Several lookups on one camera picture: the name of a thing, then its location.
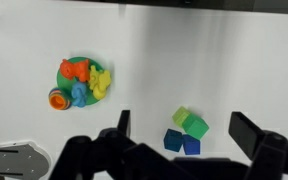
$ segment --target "white surface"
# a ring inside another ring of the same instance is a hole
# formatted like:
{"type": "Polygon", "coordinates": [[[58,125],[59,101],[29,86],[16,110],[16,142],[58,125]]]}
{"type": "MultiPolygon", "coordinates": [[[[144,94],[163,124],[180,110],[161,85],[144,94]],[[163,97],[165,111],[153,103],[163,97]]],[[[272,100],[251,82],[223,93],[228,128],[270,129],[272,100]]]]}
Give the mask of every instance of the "white surface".
{"type": "Polygon", "coordinates": [[[54,165],[68,138],[94,139],[131,109],[132,139],[172,159],[184,153],[162,139],[181,105],[210,126],[199,157],[249,163],[227,133],[236,110],[288,137],[288,15],[0,0],[0,144],[34,141],[54,165]],[[74,56],[113,84],[94,106],[55,111],[47,95],[74,56]]]}

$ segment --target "orange toy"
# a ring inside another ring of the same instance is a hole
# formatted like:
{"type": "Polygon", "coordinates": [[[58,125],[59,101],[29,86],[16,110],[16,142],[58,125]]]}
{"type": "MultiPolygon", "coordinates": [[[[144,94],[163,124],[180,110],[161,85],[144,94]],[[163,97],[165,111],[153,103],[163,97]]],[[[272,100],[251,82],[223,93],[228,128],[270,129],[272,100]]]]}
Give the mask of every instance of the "orange toy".
{"type": "Polygon", "coordinates": [[[90,80],[90,73],[88,71],[89,64],[89,59],[77,63],[71,63],[68,60],[63,59],[60,66],[60,72],[62,76],[69,80],[72,80],[76,76],[80,82],[86,82],[90,80]]]}

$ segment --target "green cube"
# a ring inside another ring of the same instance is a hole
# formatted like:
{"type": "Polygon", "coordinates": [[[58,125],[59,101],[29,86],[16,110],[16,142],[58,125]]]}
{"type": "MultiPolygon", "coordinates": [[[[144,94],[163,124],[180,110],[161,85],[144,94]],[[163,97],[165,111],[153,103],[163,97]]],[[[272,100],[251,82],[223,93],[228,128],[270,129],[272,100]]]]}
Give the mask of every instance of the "green cube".
{"type": "Polygon", "coordinates": [[[185,121],[185,119],[190,115],[190,112],[186,110],[183,106],[181,106],[175,114],[172,116],[173,121],[176,125],[178,125],[180,128],[183,128],[182,124],[185,121]]]}
{"type": "Polygon", "coordinates": [[[190,136],[201,140],[201,138],[204,136],[204,134],[208,131],[209,127],[206,124],[206,122],[194,115],[190,114],[186,120],[183,122],[183,128],[184,131],[189,134],[190,136]]]}

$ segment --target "block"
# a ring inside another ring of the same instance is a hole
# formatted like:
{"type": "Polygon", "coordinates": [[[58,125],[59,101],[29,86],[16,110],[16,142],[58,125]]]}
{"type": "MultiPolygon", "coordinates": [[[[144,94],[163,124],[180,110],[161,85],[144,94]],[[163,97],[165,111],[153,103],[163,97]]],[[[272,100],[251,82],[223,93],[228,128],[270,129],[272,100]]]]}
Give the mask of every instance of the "block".
{"type": "Polygon", "coordinates": [[[172,116],[174,123],[179,126],[180,128],[183,128],[182,124],[185,121],[185,119],[190,115],[190,112],[185,109],[183,106],[181,106],[175,114],[172,116]]]}
{"type": "Polygon", "coordinates": [[[206,122],[195,114],[190,114],[183,122],[184,131],[190,136],[201,140],[209,127],[206,122]]]}
{"type": "Polygon", "coordinates": [[[168,129],[164,137],[164,148],[179,152],[183,144],[182,133],[168,129]]]}
{"type": "Polygon", "coordinates": [[[188,134],[183,135],[183,147],[185,155],[197,155],[201,153],[201,142],[188,134]]]}

